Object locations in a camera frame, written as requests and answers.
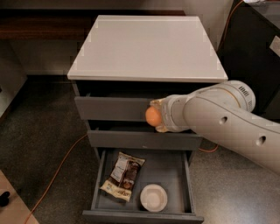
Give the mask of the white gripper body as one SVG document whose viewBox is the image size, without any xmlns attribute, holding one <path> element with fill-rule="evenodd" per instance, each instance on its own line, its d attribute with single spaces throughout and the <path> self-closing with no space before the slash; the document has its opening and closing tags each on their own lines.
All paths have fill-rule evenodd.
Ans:
<svg viewBox="0 0 280 224">
<path fill-rule="evenodd" d="M 185 119 L 185 106 L 192 97 L 189 94 L 173 94 L 162 100 L 160 112 L 164 132 L 189 130 Z"/>
</svg>

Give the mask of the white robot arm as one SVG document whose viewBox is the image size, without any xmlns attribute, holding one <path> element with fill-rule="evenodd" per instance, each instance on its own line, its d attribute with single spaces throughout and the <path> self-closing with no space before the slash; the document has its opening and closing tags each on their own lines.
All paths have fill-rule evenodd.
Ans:
<svg viewBox="0 0 280 224">
<path fill-rule="evenodd" d="M 247 84 L 225 81 L 156 99 L 150 105 L 159 112 L 158 132 L 192 130 L 280 174 L 280 124 L 252 113 L 256 98 Z"/>
</svg>

